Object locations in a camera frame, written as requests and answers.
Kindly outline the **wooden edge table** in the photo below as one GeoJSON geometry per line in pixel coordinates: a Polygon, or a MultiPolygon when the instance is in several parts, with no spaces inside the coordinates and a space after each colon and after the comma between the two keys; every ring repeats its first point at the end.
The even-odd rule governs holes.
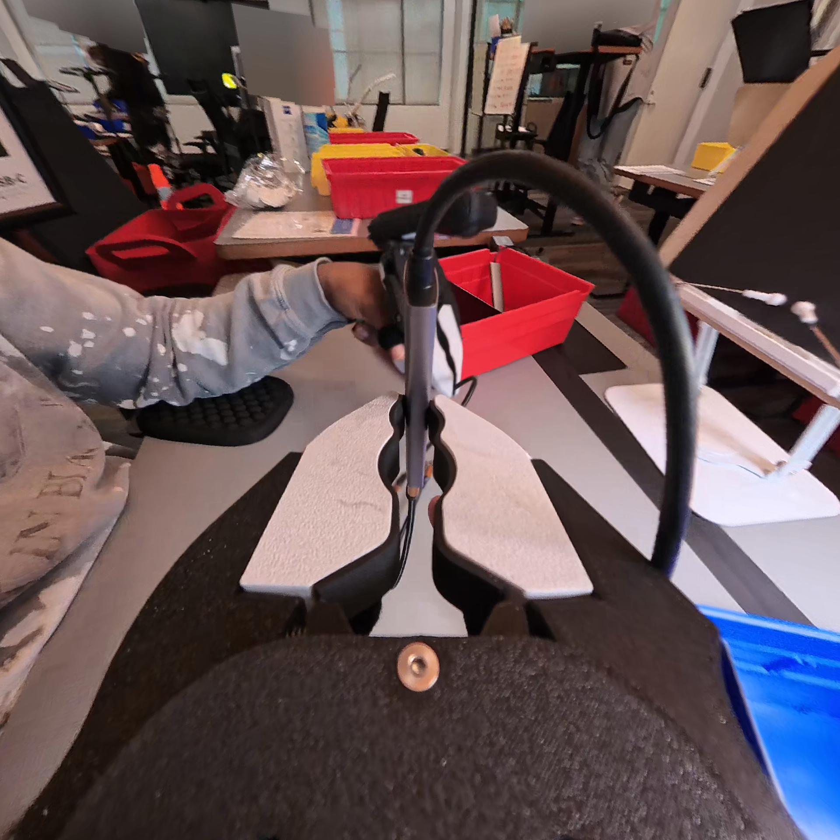
{"type": "MultiPolygon", "coordinates": [[[[332,204],[327,196],[321,196],[309,183],[305,183],[301,194],[283,212],[332,211],[332,204]]],[[[321,239],[233,239],[229,236],[230,228],[248,213],[248,209],[235,209],[219,229],[215,239],[217,255],[221,259],[290,259],[313,258],[318,256],[346,256],[371,254],[376,251],[368,236],[369,219],[361,219],[360,232],[348,238],[321,239]]]]}

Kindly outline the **black board wooden rim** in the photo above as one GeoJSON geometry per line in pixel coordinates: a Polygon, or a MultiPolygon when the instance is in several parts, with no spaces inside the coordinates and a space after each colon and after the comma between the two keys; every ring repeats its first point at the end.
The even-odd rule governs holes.
{"type": "Polygon", "coordinates": [[[720,288],[810,301],[838,344],[838,54],[790,84],[659,250],[687,312],[833,405],[838,367],[810,329],[720,288]]]}

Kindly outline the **yellow crate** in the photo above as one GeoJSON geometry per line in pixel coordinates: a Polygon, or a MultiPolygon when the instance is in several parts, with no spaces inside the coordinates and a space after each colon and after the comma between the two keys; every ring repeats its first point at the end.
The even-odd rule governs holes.
{"type": "Polygon", "coordinates": [[[326,143],[310,159],[311,185],[321,196],[330,196],[328,177],[323,163],[331,159],[402,158],[406,155],[399,144],[389,143],[326,143]]]}

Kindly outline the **red plastic bin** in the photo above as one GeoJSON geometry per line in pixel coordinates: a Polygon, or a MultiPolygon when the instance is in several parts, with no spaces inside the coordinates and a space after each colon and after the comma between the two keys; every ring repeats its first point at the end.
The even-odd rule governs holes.
{"type": "Polygon", "coordinates": [[[515,248],[440,260],[449,283],[491,305],[489,265],[501,266],[505,311],[461,326],[463,377],[478,376],[561,344],[594,286],[515,248]]]}

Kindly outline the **person's left forearm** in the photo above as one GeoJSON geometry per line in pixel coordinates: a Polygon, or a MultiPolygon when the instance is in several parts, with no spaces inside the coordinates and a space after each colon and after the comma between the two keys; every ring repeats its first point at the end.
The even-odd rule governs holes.
{"type": "Polygon", "coordinates": [[[183,406],[239,391],[347,324],[322,291],[327,264],[248,274],[214,297],[144,297],[3,240],[2,409],[183,406]]]}

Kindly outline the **white carton box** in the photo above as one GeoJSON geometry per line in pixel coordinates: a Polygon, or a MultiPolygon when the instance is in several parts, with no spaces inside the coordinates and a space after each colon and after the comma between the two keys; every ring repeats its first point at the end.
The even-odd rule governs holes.
{"type": "Polygon", "coordinates": [[[259,101],[276,158],[281,159],[287,172],[308,173],[310,160],[301,107],[278,98],[260,97],[259,101]]]}

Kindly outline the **red tote bag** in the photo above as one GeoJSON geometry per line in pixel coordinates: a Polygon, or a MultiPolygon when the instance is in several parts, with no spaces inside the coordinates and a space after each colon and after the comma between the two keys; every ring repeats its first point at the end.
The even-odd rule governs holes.
{"type": "Polygon", "coordinates": [[[234,211],[214,185],[189,185],[91,245],[86,255],[101,277],[141,293],[214,287],[224,273],[215,240],[234,211]]]}

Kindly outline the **red crate white label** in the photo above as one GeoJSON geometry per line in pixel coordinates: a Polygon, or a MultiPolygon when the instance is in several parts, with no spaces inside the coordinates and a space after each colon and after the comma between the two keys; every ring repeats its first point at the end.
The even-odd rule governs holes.
{"type": "Polygon", "coordinates": [[[371,219],[426,201],[466,163],[453,155],[327,159],[332,211],[341,219],[371,219]]]}

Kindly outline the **silver foil bag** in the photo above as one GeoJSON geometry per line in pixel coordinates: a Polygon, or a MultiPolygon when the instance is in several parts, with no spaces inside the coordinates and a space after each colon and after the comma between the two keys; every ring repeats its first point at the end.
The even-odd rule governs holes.
{"type": "Polygon", "coordinates": [[[248,158],[224,200],[237,209],[279,211],[301,194],[306,177],[298,161],[258,153],[248,158]]]}

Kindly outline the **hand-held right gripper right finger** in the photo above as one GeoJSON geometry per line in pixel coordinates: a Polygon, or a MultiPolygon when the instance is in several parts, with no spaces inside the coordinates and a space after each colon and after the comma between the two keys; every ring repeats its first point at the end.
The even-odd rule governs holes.
{"type": "Polygon", "coordinates": [[[590,595],[593,584],[529,453],[454,399],[430,406],[435,535],[446,559],[529,601],[590,595]]]}

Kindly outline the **black bin divider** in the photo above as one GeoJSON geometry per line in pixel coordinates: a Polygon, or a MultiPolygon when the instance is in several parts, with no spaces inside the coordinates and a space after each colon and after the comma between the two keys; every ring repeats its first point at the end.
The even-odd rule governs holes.
{"type": "Polygon", "coordinates": [[[501,314],[490,304],[486,303],[471,292],[454,283],[449,284],[454,306],[458,310],[458,320],[462,327],[467,324],[490,319],[501,314]]]}

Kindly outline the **person's left hand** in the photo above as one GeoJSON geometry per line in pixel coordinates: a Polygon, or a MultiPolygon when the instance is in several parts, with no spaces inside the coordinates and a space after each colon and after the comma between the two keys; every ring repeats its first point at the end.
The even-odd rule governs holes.
{"type": "Polygon", "coordinates": [[[318,264],[317,275],[325,300],[352,324],[353,336],[404,374],[404,344],[386,349],[380,342],[380,331],[391,327],[395,321],[396,305],[385,290],[379,268],[354,262],[325,261],[318,264]]]}

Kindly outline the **blue plastic bin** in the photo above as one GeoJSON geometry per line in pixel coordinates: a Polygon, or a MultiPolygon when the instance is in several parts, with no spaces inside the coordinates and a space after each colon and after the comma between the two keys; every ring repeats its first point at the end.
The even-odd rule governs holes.
{"type": "Polygon", "coordinates": [[[839,635],[711,606],[731,704],[802,834],[839,838],[839,635]]]}

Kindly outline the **whiteboard on easel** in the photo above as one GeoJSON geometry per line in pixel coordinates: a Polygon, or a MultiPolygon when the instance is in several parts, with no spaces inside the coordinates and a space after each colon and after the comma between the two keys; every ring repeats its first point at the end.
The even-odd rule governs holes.
{"type": "Polygon", "coordinates": [[[529,54],[530,43],[522,42],[519,35],[498,39],[491,60],[490,78],[482,107],[483,115],[513,114],[529,54]]]}

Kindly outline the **black framed white sign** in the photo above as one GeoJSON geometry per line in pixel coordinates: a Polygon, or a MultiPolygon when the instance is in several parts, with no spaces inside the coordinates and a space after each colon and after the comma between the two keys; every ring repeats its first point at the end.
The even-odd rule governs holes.
{"type": "Polygon", "coordinates": [[[103,217],[118,227],[145,207],[42,81],[2,59],[2,221],[103,217]]]}

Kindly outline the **black cable wide orange plugs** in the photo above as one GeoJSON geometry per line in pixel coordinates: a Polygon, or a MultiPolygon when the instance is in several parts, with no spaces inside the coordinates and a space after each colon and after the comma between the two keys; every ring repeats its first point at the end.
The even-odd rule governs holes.
{"type": "Polygon", "coordinates": [[[408,560],[408,554],[413,542],[414,529],[417,520],[418,502],[424,492],[425,486],[432,478],[434,472],[433,459],[431,456],[425,458],[423,478],[419,488],[411,488],[407,486],[407,478],[401,475],[397,478],[394,489],[401,491],[397,494],[397,525],[398,525],[398,540],[397,540],[397,562],[395,579],[392,583],[392,590],[394,590],[401,582],[408,560]]]}

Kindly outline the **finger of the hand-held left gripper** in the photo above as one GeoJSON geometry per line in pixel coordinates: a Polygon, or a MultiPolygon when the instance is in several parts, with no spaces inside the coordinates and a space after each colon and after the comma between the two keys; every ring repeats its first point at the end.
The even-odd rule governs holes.
{"type": "Polygon", "coordinates": [[[437,343],[450,368],[462,368],[464,345],[459,306],[449,282],[438,282],[437,343]]]}
{"type": "Polygon", "coordinates": [[[449,341],[447,349],[440,342],[434,342],[431,379],[436,392],[453,396],[455,386],[462,378],[463,360],[462,342],[449,341]]]}

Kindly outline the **paper sheets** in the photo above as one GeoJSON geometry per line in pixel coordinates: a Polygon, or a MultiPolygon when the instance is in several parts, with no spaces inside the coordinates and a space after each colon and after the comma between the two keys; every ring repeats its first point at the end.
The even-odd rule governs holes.
{"type": "Polygon", "coordinates": [[[331,211],[263,211],[242,216],[228,234],[245,240],[348,238],[360,228],[360,219],[339,218],[331,211]]]}

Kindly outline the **black monitor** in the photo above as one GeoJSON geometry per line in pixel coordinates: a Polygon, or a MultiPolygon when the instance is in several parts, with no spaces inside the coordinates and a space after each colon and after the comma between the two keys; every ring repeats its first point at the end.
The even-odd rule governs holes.
{"type": "Polygon", "coordinates": [[[792,83],[808,69],[812,9],[811,1],[777,3],[731,21],[743,83],[792,83]]]}

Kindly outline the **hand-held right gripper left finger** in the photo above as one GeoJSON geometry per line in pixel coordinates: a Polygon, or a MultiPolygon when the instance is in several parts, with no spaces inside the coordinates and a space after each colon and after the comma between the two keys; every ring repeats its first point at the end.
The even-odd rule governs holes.
{"type": "Polygon", "coordinates": [[[399,566],[403,398],[386,393],[304,449],[239,583],[301,599],[381,599],[399,566]]]}

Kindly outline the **black honeycomb pad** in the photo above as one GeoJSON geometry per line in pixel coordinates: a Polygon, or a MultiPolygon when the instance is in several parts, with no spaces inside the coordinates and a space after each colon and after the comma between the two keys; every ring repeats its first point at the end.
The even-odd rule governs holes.
{"type": "Polygon", "coordinates": [[[184,406],[158,402],[137,411],[141,434],[173,443],[214,447],[253,445],[273,434],[294,403],[291,386],[267,376],[230,394],[184,406]]]}

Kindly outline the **plain red crate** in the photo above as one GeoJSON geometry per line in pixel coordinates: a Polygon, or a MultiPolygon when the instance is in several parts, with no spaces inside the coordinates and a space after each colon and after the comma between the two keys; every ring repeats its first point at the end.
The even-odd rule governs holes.
{"type": "Polygon", "coordinates": [[[336,129],[329,131],[328,135],[331,144],[410,145],[420,143],[417,136],[407,132],[367,132],[336,129]]]}

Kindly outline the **person's torso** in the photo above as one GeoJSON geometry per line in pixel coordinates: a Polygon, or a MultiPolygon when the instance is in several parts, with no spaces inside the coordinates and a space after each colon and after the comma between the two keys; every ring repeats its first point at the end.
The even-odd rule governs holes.
{"type": "Polygon", "coordinates": [[[1,339],[1,719],[121,514],[130,462],[1,339]]]}

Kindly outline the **dark leg desk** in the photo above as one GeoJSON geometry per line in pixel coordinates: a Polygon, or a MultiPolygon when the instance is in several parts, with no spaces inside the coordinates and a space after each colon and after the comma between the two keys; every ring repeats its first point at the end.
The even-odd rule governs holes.
{"type": "Polygon", "coordinates": [[[616,177],[631,181],[628,200],[651,209],[654,215],[647,235],[658,246],[671,219],[682,220],[715,183],[709,174],[697,178],[688,172],[659,164],[613,167],[616,177]]]}

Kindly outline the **yellow bin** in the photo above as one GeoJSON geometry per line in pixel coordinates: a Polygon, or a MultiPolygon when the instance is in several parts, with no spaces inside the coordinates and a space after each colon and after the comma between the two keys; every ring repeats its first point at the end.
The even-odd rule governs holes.
{"type": "Polygon", "coordinates": [[[692,157],[690,167],[702,172],[720,170],[725,162],[737,152],[729,142],[699,143],[692,157]]]}

